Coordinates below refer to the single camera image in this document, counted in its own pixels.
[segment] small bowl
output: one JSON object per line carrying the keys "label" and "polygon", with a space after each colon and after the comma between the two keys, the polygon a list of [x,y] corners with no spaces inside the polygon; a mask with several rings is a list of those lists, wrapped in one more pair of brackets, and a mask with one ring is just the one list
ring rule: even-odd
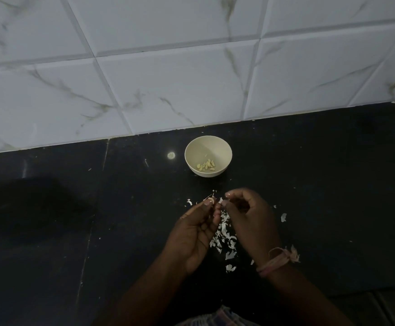
{"label": "small bowl", "polygon": [[[202,177],[215,177],[222,174],[232,160],[232,149],[229,144],[216,136],[201,136],[192,140],[184,152],[185,162],[192,172]],[[216,170],[200,172],[196,166],[208,159],[214,161]]]}

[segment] tiled wall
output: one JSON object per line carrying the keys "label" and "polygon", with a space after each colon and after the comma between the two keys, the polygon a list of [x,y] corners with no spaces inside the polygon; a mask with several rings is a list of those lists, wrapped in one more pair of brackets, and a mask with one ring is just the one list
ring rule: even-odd
{"label": "tiled wall", "polygon": [[395,0],[0,0],[0,151],[395,99]]}

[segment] right hand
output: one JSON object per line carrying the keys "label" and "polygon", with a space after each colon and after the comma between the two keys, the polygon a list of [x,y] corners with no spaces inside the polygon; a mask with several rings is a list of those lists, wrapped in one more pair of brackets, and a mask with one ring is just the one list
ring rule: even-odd
{"label": "right hand", "polygon": [[274,214],[256,192],[235,189],[225,193],[222,206],[232,219],[238,240],[258,267],[270,260],[269,251],[280,245]]}

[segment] forearm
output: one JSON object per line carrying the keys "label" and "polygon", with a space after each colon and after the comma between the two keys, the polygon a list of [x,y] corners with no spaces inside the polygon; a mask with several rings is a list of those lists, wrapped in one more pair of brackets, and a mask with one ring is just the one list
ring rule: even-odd
{"label": "forearm", "polygon": [[281,294],[287,308],[307,325],[348,326],[352,322],[290,265],[271,272],[267,279]]}
{"label": "forearm", "polygon": [[185,277],[186,272],[180,263],[162,253],[124,296],[101,314],[92,326],[155,324]]}

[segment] plaid fabric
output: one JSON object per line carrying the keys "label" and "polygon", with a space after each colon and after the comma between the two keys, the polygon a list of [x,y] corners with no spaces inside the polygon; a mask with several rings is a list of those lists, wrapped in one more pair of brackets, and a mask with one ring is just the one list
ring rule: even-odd
{"label": "plaid fabric", "polygon": [[221,306],[219,310],[209,315],[202,315],[187,319],[176,326],[259,326],[253,322],[241,318],[231,309]]}

